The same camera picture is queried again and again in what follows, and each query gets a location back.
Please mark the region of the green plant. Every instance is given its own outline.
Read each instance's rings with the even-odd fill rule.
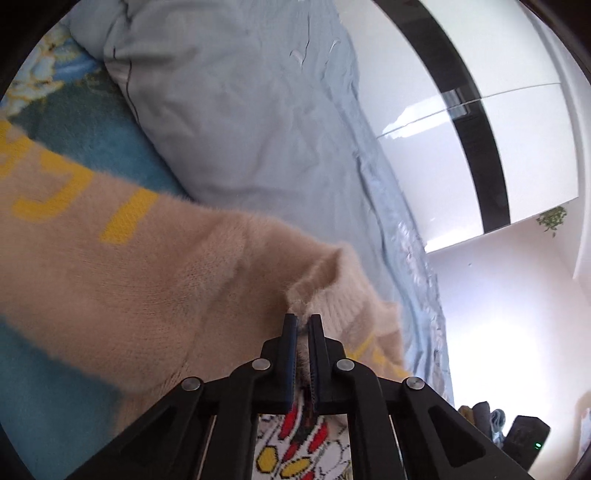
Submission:
[[[556,207],[548,210],[547,212],[541,213],[536,219],[539,225],[546,227],[544,232],[552,230],[552,237],[556,236],[556,229],[562,225],[566,217],[566,210],[564,207]]]

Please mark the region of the fuzzy knit sweater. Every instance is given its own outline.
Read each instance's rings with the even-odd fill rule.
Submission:
[[[0,251],[0,312],[52,358],[118,387],[118,430],[182,378],[256,358],[285,312],[320,313],[350,357],[405,375],[398,307],[347,245],[88,170],[2,119]]]

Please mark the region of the metal screw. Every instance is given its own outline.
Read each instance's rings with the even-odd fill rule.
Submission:
[[[252,367],[255,370],[266,370],[271,366],[271,362],[266,358],[257,358],[252,362]]]
[[[181,387],[187,392],[192,392],[201,387],[201,380],[197,377],[187,377],[183,380],[183,383],[181,383]]]
[[[336,368],[342,370],[343,372],[350,372],[355,367],[355,363],[348,358],[342,358],[338,362],[336,362]]]
[[[409,377],[407,378],[407,385],[409,388],[413,390],[422,390],[425,386],[425,382],[422,378],[419,377]]]

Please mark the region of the sweater sleeve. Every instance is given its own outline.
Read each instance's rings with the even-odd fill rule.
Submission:
[[[350,249],[89,170],[2,120],[0,248],[8,324],[128,393],[167,384],[188,365],[227,375],[280,331],[291,306],[325,313],[336,338],[360,322],[359,335],[370,335],[380,318],[398,330]],[[327,294],[311,296],[312,284]]]

